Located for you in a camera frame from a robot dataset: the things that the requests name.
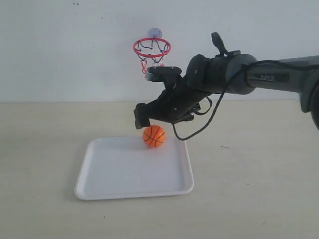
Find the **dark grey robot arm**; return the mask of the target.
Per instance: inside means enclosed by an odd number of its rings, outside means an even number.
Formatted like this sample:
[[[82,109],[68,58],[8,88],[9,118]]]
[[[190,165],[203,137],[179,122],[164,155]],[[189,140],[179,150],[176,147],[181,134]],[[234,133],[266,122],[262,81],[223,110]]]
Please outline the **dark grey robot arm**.
[[[201,54],[190,60],[186,73],[179,67],[152,66],[146,70],[150,82],[162,82],[165,89],[150,103],[134,109],[137,129],[150,120],[170,124],[191,121],[199,113],[199,102],[212,94],[247,95],[257,88],[295,92],[301,110],[319,122],[319,58],[307,56],[282,60],[257,60],[250,54],[228,51],[220,35],[211,34],[219,53],[213,58]]]

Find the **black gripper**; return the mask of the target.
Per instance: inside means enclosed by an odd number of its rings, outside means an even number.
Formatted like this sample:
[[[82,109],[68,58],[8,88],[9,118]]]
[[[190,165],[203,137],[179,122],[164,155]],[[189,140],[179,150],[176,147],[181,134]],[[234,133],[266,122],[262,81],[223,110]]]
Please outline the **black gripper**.
[[[138,103],[134,109],[135,128],[150,126],[150,120],[179,123],[194,120],[193,108],[201,101],[201,91],[190,88],[186,79],[179,77],[175,86],[166,87],[150,103]]]

